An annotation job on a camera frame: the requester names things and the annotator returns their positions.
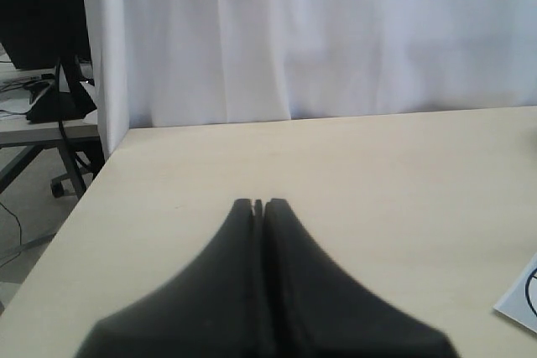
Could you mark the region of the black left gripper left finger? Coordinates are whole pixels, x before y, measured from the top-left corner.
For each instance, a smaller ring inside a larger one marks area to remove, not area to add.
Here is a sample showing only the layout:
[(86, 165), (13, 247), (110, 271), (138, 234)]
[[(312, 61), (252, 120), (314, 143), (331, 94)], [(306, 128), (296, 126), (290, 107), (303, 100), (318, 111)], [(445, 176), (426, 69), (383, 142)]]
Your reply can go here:
[(262, 204), (236, 200), (202, 252), (151, 294), (98, 321), (79, 357), (260, 357)]

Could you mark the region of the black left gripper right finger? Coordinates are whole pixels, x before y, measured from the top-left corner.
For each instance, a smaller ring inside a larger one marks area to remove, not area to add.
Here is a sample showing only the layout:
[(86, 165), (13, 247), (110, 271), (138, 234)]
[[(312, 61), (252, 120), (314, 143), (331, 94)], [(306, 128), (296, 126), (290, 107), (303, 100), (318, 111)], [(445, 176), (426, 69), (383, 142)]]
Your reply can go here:
[(361, 285), (287, 200), (265, 205), (262, 258), (278, 357), (456, 357), (450, 339)]

